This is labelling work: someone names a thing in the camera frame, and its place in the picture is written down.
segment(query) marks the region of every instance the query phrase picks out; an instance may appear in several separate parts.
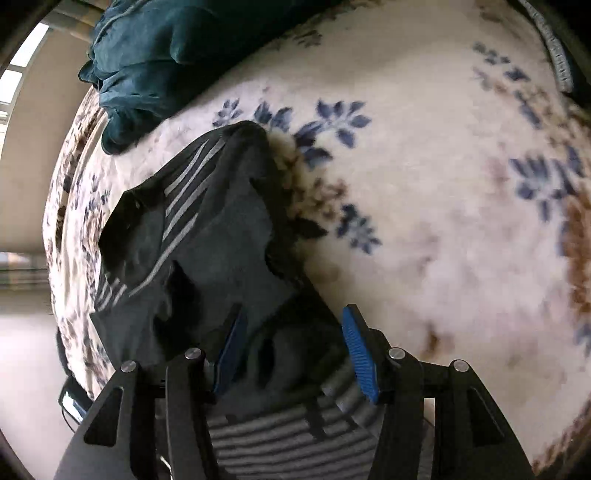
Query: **white wall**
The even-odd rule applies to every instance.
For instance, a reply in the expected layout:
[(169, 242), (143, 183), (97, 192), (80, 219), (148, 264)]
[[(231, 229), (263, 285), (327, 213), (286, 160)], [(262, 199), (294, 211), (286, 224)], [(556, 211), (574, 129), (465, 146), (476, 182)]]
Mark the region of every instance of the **white wall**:
[(0, 156), (0, 251), (42, 252), (51, 174), (89, 85), (88, 43), (50, 31), (23, 80)]

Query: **clothing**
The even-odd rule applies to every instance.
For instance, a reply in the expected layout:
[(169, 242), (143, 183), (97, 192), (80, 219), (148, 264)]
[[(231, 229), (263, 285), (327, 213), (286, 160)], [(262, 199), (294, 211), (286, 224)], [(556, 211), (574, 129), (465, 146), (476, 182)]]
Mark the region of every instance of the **clothing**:
[(109, 115), (118, 154), (174, 115), (223, 72), (336, 0), (114, 0), (93, 32), (80, 80)]
[(91, 318), (114, 367), (206, 345), (240, 304), (248, 340), (219, 411), (265, 411), (317, 386), (346, 347), (291, 243), (265, 131), (241, 122), (195, 140), (123, 194), (100, 236)]
[[(347, 360), (320, 386), (319, 395), (255, 418), (232, 416), (207, 419), (212, 446), (223, 479), (365, 480), (371, 469), (384, 408), (361, 393)], [(164, 407), (157, 439), (167, 453)], [(434, 428), (423, 423), (417, 479), (431, 478)]]

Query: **gray striped fabric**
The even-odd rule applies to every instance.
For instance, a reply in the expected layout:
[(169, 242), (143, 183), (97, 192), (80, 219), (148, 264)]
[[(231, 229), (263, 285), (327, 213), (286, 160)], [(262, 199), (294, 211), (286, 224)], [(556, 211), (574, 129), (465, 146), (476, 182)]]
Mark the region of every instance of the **gray striped fabric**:
[(121, 283), (118, 278), (107, 278), (103, 267), (99, 275), (95, 310), (103, 310), (117, 305), (122, 299), (132, 297), (148, 285), (159, 272), (160, 268), (174, 251), (180, 242), (193, 228), (199, 206), (207, 187), (212, 171), (215, 169), (214, 159), (221, 152), (225, 140), (219, 139), (216, 143), (205, 141), (195, 152), (191, 161), (176, 177), (170, 179), (170, 184), (164, 186), (165, 194), (165, 221), (162, 238), (162, 254), (154, 265), (152, 271), (138, 286), (129, 290), (128, 286)]
[[(225, 140), (204, 142), (185, 168), (163, 185), (165, 221), (162, 253), (146, 279), (129, 291), (118, 278), (101, 271), (97, 311), (137, 294), (193, 228), (208, 179)], [(384, 419), (384, 409), (359, 389), (347, 359), (320, 386), (311, 402), (247, 421), (209, 418), (218, 464), (238, 480), (363, 480), (371, 469)], [(430, 477), (431, 453), (423, 459)]]
[[(299, 405), (250, 421), (208, 419), (218, 464), (229, 478), (365, 480), (384, 409), (361, 393), (349, 360), (325, 380), (321, 390), (318, 411)], [(430, 478), (432, 459), (433, 428), (425, 423), (420, 480)]]

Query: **floral blanket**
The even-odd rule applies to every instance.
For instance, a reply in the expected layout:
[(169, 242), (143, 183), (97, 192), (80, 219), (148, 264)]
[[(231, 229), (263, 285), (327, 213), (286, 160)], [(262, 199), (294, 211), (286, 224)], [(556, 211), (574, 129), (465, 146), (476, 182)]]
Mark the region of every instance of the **floral blanket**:
[(391, 344), (469, 361), (536, 471), (565, 461), (591, 428), (591, 128), (557, 85), (538, 32), (501, 0), (347, 0), (118, 157), (89, 92), (44, 219), (76, 378), (96, 396), (113, 373), (89, 314), (121, 194), (250, 119), (333, 311), (357, 303)]

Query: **blue gripper pad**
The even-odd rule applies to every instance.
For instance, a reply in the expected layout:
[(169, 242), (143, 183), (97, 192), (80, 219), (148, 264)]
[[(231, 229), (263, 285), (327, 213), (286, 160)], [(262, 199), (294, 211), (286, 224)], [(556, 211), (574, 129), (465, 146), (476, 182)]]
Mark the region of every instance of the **blue gripper pad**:
[(359, 388), (375, 404), (379, 397), (375, 362), (355, 320), (355, 312), (350, 307), (343, 309), (342, 329)]
[(228, 334), (226, 343), (216, 363), (213, 392), (222, 395), (228, 390), (238, 369), (240, 356), (246, 344), (246, 314), (242, 309), (236, 311), (236, 320)]

